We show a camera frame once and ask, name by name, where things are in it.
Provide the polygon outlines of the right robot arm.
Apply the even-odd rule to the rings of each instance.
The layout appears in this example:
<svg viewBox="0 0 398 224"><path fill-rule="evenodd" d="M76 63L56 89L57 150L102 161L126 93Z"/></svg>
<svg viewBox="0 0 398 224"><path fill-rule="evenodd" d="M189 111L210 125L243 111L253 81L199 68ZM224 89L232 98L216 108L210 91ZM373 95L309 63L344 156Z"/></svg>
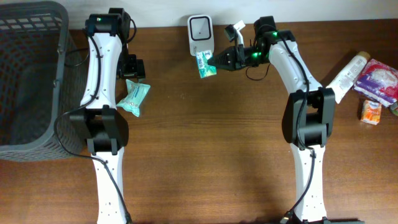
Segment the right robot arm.
<svg viewBox="0 0 398 224"><path fill-rule="evenodd" d="M228 25L224 33L233 45L208 64L236 71L261 64L273 65L289 94L282 118L282 134L290 145L295 165L296 199L280 223L328 223L323 199L323 156L333 129L335 93L310 73L290 30L276 28L272 16L254 23L254 42L246 47L242 23Z"/></svg>

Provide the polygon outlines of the small orange packet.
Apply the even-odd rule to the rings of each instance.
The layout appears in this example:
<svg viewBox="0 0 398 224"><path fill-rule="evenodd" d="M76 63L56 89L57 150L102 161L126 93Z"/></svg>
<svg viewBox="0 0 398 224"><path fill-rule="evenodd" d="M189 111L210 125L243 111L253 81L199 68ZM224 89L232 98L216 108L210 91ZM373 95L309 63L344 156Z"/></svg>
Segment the small orange packet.
<svg viewBox="0 0 398 224"><path fill-rule="evenodd" d="M368 124L377 125L381 119L382 105L378 102L365 100L361 113L361 121Z"/></svg>

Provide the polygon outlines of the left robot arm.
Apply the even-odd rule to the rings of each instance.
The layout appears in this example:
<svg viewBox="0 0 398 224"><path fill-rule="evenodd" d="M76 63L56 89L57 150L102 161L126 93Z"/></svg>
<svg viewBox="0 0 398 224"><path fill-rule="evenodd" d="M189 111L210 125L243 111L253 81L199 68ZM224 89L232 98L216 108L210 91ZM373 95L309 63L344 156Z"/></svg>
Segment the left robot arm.
<svg viewBox="0 0 398 224"><path fill-rule="evenodd" d="M133 20L123 8L91 14L85 22L90 51L88 78L79 108L69 120L89 151L98 189L98 223L132 223L123 196L123 154L129 126L116 108L116 80L143 79L144 62L130 54Z"/></svg>

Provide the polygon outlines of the green lid glass jar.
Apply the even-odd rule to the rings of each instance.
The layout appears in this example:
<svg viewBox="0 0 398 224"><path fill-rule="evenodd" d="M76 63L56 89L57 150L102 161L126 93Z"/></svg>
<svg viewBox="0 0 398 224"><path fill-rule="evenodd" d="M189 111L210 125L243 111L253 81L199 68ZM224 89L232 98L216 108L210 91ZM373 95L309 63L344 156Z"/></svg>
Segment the green lid glass jar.
<svg viewBox="0 0 398 224"><path fill-rule="evenodd" d="M395 102L389 106L389 111L394 115L398 116L398 103Z"/></svg>

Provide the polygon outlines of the small white green packet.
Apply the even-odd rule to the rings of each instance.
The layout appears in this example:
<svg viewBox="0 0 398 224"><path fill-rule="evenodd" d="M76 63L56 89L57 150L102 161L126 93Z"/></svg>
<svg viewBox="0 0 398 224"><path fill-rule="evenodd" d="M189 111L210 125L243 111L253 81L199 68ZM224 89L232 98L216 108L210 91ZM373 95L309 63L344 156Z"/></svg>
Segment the small white green packet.
<svg viewBox="0 0 398 224"><path fill-rule="evenodd" d="M196 53L196 60L200 78L206 78L216 75L216 67L208 64L209 59L213 56L212 51L205 50Z"/></svg>

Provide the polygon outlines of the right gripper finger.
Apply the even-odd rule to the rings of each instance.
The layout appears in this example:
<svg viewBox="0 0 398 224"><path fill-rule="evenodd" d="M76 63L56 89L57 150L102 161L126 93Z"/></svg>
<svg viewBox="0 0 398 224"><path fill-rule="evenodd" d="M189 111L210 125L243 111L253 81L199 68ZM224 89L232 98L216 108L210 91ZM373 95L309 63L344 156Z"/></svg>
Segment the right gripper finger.
<svg viewBox="0 0 398 224"><path fill-rule="evenodd" d="M228 47L218 55L213 57L214 61L233 61L234 60L234 47Z"/></svg>
<svg viewBox="0 0 398 224"><path fill-rule="evenodd" d="M221 61L221 60L215 60L214 58L211 58L208 60L208 65L216 67L217 69L222 69L222 70L227 70L227 71L234 70L234 65L229 60Z"/></svg>

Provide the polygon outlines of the teal wet wipes pack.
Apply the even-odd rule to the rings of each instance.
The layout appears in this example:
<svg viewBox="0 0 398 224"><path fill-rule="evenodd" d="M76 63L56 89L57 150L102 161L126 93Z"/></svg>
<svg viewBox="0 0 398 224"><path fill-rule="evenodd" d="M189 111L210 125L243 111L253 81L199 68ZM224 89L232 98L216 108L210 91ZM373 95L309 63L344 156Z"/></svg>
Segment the teal wet wipes pack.
<svg viewBox="0 0 398 224"><path fill-rule="evenodd" d="M117 103L116 106L123 108L127 112L131 112L136 117L140 117L140 105L148 94L150 85L126 80L126 87L127 96Z"/></svg>

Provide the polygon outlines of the purple pink tissue pack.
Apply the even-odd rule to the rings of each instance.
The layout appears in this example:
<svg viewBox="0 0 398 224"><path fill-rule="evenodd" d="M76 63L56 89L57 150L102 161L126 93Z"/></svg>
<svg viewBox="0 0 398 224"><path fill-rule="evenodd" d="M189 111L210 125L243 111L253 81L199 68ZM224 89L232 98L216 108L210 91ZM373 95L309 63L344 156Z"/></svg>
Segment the purple pink tissue pack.
<svg viewBox="0 0 398 224"><path fill-rule="evenodd" d="M371 59L353 89L389 107L397 102L397 69Z"/></svg>

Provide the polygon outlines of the white cream tube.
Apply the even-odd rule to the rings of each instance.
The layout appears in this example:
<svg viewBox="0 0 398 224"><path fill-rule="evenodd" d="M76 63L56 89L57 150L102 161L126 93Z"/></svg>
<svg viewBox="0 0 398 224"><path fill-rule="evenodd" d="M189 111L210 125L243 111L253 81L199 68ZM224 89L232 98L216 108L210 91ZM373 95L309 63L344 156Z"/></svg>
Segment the white cream tube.
<svg viewBox="0 0 398 224"><path fill-rule="evenodd" d="M340 104L345 94L354 85L370 58L369 53L358 52L327 86L334 91L337 104Z"/></svg>

